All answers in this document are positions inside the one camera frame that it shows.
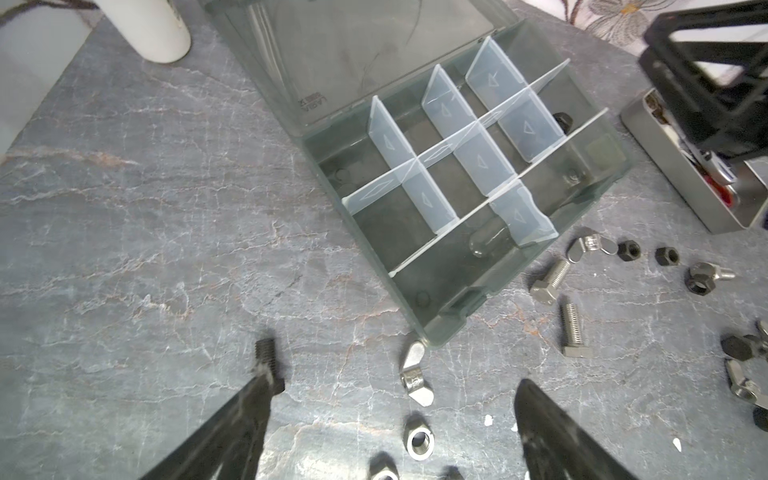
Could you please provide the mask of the white plastic bottle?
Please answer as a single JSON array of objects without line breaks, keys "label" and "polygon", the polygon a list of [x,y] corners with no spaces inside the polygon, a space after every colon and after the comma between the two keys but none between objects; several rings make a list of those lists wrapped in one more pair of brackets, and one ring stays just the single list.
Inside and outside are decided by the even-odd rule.
[{"label": "white plastic bottle", "polygon": [[192,39],[173,1],[94,0],[128,44],[145,60],[170,64],[191,49]]}]

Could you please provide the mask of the silver hex nut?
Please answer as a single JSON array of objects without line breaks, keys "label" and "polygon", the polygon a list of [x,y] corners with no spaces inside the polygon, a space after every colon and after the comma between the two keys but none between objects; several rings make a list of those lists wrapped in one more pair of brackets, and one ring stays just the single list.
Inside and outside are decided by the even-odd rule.
[{"label": "silver hex nut", "polygon": [[426,461],[434,452],[435,435],[423,417],[414,415],[405,424],[403,443],[413,460]]}]

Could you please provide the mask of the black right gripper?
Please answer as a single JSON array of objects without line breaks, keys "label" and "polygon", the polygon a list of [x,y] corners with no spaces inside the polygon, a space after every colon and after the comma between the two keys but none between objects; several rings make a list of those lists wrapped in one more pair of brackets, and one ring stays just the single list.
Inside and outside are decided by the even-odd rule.
[{"label": "black right gripper", "polygon": [[661,14],[643,36],[639,64],[683,135],[726,161],[767,155],[767,42],[673,35],[766,25],[767,3],[743,1]]}]

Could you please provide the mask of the black hex nut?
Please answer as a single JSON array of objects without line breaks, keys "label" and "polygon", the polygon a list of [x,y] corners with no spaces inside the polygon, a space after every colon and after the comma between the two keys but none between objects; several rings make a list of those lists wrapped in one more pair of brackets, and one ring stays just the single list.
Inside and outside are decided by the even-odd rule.
[{"label": "black hex nut", "polygon": [[673,247],[659,247],[654,258],[660,266],[676,266],[680,262],[679,252]]},{"label": "black hex nut", "polygon": [[641,255],[642,249],[634,240],[626,240],[618,245],[617,256],[625,262],[638,260]]}]

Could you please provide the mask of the silver hex bolt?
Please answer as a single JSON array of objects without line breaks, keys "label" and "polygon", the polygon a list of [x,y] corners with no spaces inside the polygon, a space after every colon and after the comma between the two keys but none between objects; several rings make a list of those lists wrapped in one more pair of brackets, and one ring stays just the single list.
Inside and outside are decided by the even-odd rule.
[{"label": "silver hex bolt", "polygon": [[715,290],[718,281],[736,278],[734,271],[711,262],[698,262],[688,269],[686,288],[699,296],[706,296]]},{"label": "silver hex bolt", "polygon": [[550,268],[543,279],[536,280],[530,289],[530,294],[537,302],[552,305],[557,300],[560,286],[571,268],[571,262],[560,258]]},{"label": "silver hex bolt", "polygon": [[562,314],[566,333],[566,343],[562,349],[563,354],[569,358],[593,358],[592,349],[583,340],[578,307],[574,303],[566,302],[562,306]]}]

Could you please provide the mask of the silver wing nut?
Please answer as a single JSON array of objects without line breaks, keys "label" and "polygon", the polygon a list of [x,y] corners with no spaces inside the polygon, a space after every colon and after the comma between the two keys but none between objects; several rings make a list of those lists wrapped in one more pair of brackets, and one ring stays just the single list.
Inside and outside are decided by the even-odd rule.
[{"label": "silver wing nut", "polygon": [[434,391],[426,382],[421,361],[426,354],[426,347],[421,341],[411,343],[405,352],[401,365],[400,378],[408,396],[422,407],[434,403]]},{"label": "silver wing nut", "polygon": [[593,233],[577,238],[566,252],[567,260],[576,264],[590,252],[600,251],[606,255],[616,255],[618,252],[618,244],[602,236],[599,233]]},{"label": "silver wing nut", "polygon": [[743,371],[742,363],[735,359],[726,359],[725,368],[730,382],[731,392],[738,398],[764,410],[767,409],[767,395]]}]

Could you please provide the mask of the black socket screw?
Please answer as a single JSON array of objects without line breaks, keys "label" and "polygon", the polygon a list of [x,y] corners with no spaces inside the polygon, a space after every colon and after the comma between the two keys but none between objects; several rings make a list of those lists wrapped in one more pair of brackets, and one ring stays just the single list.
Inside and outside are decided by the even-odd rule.
[{"label": "black socket screw", "polygon": [[274,337],[259,339],[255,342],[255,358],[258,363],[264,364],[269,368],[274,380],[274,394],[279,395],[284,392],[285,380],[281,374]]}]

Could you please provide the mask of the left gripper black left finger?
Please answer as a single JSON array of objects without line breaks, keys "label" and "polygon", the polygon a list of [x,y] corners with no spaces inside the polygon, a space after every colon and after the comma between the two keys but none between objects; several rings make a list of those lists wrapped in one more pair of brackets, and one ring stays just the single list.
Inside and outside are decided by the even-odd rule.
[{"label": "left gripper black left finger", "polygon": [[178,448],[143,475],[145,479],[254,479],[264,449],[271,401],[280,392],[269,365]]}]

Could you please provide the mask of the green compartment organizer box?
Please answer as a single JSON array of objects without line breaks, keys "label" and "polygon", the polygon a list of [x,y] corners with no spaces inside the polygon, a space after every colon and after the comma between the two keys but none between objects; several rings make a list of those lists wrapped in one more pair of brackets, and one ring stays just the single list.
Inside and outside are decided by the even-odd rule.
[{"label": "green compartment organizer box", "polygon": [[206,1],[431,347],[631,168],[567,57],[501,1]]}]

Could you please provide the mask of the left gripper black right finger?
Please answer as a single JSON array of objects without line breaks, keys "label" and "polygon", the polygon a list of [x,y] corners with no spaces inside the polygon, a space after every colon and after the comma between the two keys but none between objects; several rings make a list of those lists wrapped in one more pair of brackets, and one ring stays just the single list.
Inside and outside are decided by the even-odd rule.
[{"label": "left gripper black right finger", "polygon": [[530,379],[518,384],[514,412],[532,479],[633,479]]}]

